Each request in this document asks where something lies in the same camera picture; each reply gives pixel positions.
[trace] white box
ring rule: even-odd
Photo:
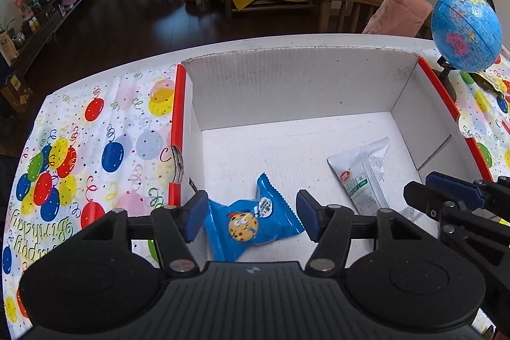
[[[468,181],[486,178],[473,143],[458,132],[455,106],[445,105],[446,92],[417,53],[433,62],[437,52],[411,39],[405,51],[404,39],[386,38],[404,46],[291,42],[185,60],[178,66],[172,122],[172,144],[182,146],[185,173],[182,185],[171,189],[171,202],[193,195],[190,178],[216,202],[252,199],[266,172],[294,211],[300,189],[323,205],[355,211],[327,158],[385,136],[390,204],[403,201],[404,186],[432,170]],[[437,232],[425,215],[418,224]],[[304,266],[315,245],[303,233],[248,248],[239,261],[298,260]],[[213,259],[203,230],[191,250],[200,265]],[[370,251],[371,242],[353,242],[347,265]]]

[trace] plastic bag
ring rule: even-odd
[[[409,206],[391,206],[384,196],[383,158],[389,147],[390,139],[385,137],[370,145],[330,156],[327,162],[361,215],[375,216],[380,208],[401,208],[400,214],[414,222],[421,212]]]
[[[257,180],[256,200],[230,206],[209,201],[204,221],[215,261],[234,262],[250,246],[299,235],[304,231],[265,173]]]

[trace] balloon print tablecloth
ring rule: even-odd
[[[80,81],[48,96],[14,179],[4,233],[2,278],[11,335],[30,328],[21,274],[105,212],[149,214],[176,179],[170,130],[175,65]],[[154,245],[133,251],[156,264]]]
[[[460,111],[458,127],[461,134],[473,137],[493,180],[510,176],[510,54],[503,48],[495,63],[486,72],[504,84],[504,94],[482,89],[464,71],[452,71],[450,81],[457,93]]]

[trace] wooden armchair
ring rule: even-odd
[[[368,5],[368,18],[366,19],[368,22],[368,19],[374,15],[375,11],[381,6],[383,0],[321,0],[320,2],[320,10],[319,10],[319,32],[325,33],[327,32],[327,26],[328,22],[330,20],[330,12],[331,12],[331,2],[333,1],[340,1],[342,2],[340,6],[340,12],[338,15],[337,25],[335,28],[335,31],[337,33],[354,33],[356,31],[356,28],[358,26],[358,22],[360,19],[360,9],[361,5]],[[344,30],[344,21],[345,21],[345,12],[346,12],[346,5],[348,2],[353,2],[353,10],[351,12],[351,20],[350,20],[350,30],[346,31]],[[418,34],[416,35],[417,38],[426,38],[426,39],[432,39],[432,36],[430,34],[430,16],[427,18],[423,26],[420,28]]]

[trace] globe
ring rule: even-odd
[[[485,0],[439,0],[430,26],[438,51],[463,71],[483,71],[501,52],[501,25]]]

